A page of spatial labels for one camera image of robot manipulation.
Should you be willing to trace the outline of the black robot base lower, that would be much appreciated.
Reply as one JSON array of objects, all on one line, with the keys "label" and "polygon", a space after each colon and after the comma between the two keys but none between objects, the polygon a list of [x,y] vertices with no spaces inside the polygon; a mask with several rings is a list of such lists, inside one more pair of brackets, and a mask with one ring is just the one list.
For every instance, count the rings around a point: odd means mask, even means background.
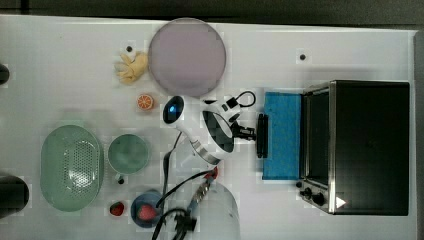
[{"label": "black robot base lower", "polygon": [[29,201],[28,185],[19,177],[0,178],[0,218],[22,211]]}]

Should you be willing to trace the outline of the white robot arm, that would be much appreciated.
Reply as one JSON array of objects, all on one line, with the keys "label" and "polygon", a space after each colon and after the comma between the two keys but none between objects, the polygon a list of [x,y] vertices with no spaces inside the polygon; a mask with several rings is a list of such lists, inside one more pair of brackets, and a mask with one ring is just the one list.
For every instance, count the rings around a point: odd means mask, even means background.
[{"label": "white robot arm", "polygon": [[186,135],[195,155],[217,165],[234,151],[236,138],[256,139],[254,128],[237,122],[243,108],[245,105],[232,96],[222,101],[173,96],[163,108],[162,119]]}]

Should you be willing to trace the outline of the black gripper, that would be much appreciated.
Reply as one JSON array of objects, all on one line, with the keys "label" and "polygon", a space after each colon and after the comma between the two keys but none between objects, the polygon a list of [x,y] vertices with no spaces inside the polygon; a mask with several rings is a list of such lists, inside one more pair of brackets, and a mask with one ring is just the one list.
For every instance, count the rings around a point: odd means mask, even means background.
[{"label": "black gripper", "polygon": [[[226,104],[217,100],[204,100],[203,103],[202,116],[213,142],[225,153],[232,153],[235,141],[231,125],[235,120],[231,118],[236,116],[237,112],[231,112]],[[238,135],[237,138],[256,141],[254,128],[239,126],[238,132],[242,135]]]}]

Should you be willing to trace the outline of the black robot base upper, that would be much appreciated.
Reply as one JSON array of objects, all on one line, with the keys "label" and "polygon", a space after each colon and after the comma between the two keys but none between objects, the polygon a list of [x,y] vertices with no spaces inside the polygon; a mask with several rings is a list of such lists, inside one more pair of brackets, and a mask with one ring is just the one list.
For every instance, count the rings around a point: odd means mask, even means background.
[{"label": "black robot base upper", "polygon": [[9,69],[5,65],[0,64],[0,85],[7,83],[9,78],[10,78]]}]

